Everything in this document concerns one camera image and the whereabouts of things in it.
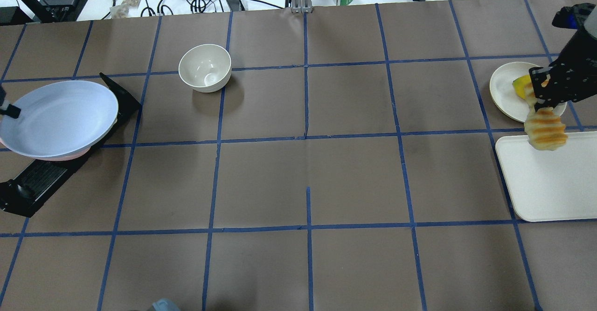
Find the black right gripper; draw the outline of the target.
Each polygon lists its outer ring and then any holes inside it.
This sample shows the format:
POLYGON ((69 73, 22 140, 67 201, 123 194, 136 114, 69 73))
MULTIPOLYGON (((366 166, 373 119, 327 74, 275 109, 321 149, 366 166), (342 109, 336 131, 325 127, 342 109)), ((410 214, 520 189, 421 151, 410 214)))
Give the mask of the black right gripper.
POLYGON ((561 103, 576 103, 595 96, 596 56, 596 37, 585 27, 579 27, 550 66, 529 69, 534 94, 528 98, 531 110, 553 111, 561 103))

